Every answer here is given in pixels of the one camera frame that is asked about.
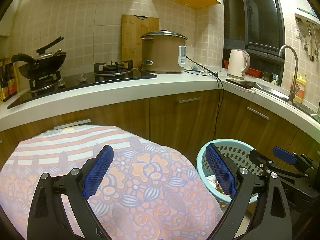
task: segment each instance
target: laundry basket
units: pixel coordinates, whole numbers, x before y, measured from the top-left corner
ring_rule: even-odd
[[[223,156],[231,158],[238,167],[245,167],[251,173],[258,175],[262,174],[262,169],[260,169],[260,167],[256,166],[249,160],[249,153],[254,150],[254,148],[241,141],[233,139],[217,139],[208,142],[200,149],[196,160],[196,168],[201,180],[219,202],[229,204],[231,202],[231,198],[223,195],[218,190],[216,190],[206,178],[207,176],[213,175],[213,172],[205,156],[205,149],[210,143],[214,143],[221,154]],[[250,204],[256,202],[257,198],[258,194],[253,194],[250,199]]]

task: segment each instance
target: stainless steel faucet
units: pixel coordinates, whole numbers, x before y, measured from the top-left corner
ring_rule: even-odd
[[[294,58],[295,58],[295,60],[296,60],[296,68],[295,68],[295,70],[294,70],[293,84],[292,84],[292,87],[291,87],[291,89],[290,89],[289,99],[288,99],[288,102],[290,102],[291,105],[292,105],[293,100],[294,100],[294,98],[296,97],[296,93],[299,91],[299,90],[295,90],[295,89],[296,89],[296,82],[297,82],[297,75],[298,75],[298,56],[297,56],[297,53],[296,53],[296,51],[294,50],[293,47],[291,47],[291,46],[289,46],[289,45],[283,45],[283,46],[280,48],[280,50],[279,50],[279,57],[281,56],[282,51],[283,51],[284,49],[286,49],[286,48],[292,50],[293,55],[294,55]]]

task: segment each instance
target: white kettle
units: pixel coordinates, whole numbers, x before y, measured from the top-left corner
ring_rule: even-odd
[[[230,53],[228,76],[244,79],[244,74],[250,66],[250,56],[242,49],[233,49]]]

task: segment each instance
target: white countertop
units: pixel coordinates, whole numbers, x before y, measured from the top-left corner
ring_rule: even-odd
[[[219,77],[224,81],[227,76],[222,72],[219,73]],[[252,80],[253,78],[246,76],[246,79]],[[255,81],[264,85],[267,83],[260,79]],[[223,82],[223,85],[225,90],[281,116],[320,143],[320,124],[288,103],[258,90],[246,90],[225,82]],[[213,76],[200,76],[182,72],[179,74],[157,74],[157,78],[154,79],[131,80],[70,90],[7,109],[7,106],[19,96],[16,95],[0,106],[0,131],[52,116],[98,106],[217,88],[217,81]]]

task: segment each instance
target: wok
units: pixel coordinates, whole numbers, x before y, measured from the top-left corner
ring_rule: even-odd
[[[43,76],[51,75],[62,66],[67,54],[62,52],[61,49],[59,49],[57,52],[51,53],[45,53],[45,51],[62,40],[63,38],[60,36],[48,45],[37,49],[37,53],[39,55],[36,58],[33,58],[27,54],[18,53],[12,56],[11,62],[26,62],[26,64],[19,67],[19,71],[22,76],[31,80],[36,80]]]

